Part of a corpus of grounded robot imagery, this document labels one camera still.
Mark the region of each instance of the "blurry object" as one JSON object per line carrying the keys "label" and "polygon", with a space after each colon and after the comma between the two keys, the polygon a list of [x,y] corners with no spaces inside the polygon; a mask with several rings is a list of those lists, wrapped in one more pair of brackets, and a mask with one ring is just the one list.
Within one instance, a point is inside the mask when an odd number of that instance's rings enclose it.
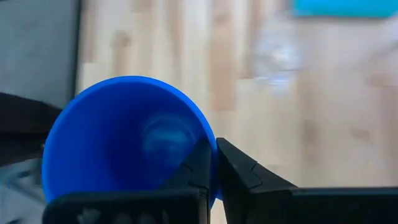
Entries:
{"label": "blurry object", "polygon": [[[162,114],[151,116],[142,130],[142,149],[145,161],[150,164],[148,177],[159,185],[164,182],[164,172],[173,172],[195,144],[192,124],[183,116]],[[162,170],[151,169],[162,164]]]}
{"label": "blurry object", "polygon": [[0,166],[40,158],[61,109],[0,93]]}
{"label": "blurry object", "polygon": [[389,17],[398,10],[396,0],[294,0],[296,16]]}
{"label": "blurry object", "polygon": [[294,25],[288,12],[266,19],[254,51],[256,78],[278,89],[286,89],[300,68],[300,54]]}

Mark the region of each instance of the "black plastic part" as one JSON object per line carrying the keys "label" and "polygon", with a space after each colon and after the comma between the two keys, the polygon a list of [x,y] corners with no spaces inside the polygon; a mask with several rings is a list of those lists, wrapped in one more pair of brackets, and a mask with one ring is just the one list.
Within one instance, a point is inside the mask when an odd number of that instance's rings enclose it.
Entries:
{"label": "black plastic part", "polygon": [[217,139],[228,224],[398,223],[398,188],[300,189]]}
{"label": "black plastic part", "polygon": [[194,188],[71,194],[48,205],[42,223],[205,224],[204,201],[200,190]]}
{"label": "black plastic part", "polygon": [[200,139],[193,151],[180,164],[171,178],[165,181],[161,189],[194,188],[205,198],[202,216],[210,222],[210,189],[211,189],[211,146],[207,139]]}
{"label": "black plastic part", "polygon": [[295,187],[267,170],[224,138],[217,138],[221,193],[228,224],[247,223],[253,190]]}

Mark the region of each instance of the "dark fabric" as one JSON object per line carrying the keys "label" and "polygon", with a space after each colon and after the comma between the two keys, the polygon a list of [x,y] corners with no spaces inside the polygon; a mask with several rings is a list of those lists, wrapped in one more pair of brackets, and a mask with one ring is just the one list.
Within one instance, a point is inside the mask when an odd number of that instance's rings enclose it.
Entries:
{"label": "dark fabric", "polygon": [[60,112],[40,101],[0,93],[0,166],[42,157]]}

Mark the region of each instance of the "blue plastic cup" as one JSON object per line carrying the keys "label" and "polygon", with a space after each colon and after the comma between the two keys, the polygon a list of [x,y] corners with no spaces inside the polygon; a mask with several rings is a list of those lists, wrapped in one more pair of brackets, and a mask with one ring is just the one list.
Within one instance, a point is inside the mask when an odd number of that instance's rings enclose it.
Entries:
{"label": "blue plastic cup", "polygon": [[46,201],[72,192],[152,190],[168,179],[200,138],[217,146],[198,107],[176,88],[147,77],[117,77],[80,93],[45,143]]}

